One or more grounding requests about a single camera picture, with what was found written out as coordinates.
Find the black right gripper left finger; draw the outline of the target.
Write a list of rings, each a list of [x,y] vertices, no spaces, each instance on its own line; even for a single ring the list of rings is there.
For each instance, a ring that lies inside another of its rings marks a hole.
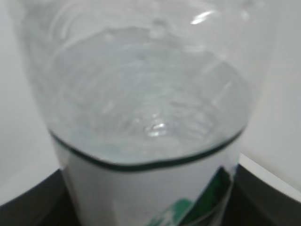
[[[2,226],[78,226],[79,220],[60,170],[0,206]]]

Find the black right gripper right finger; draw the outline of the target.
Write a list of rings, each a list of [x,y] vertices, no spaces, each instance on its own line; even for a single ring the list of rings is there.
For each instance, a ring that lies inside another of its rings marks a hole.
[[[239,165],[223,226],[301,226],[301,203]]]

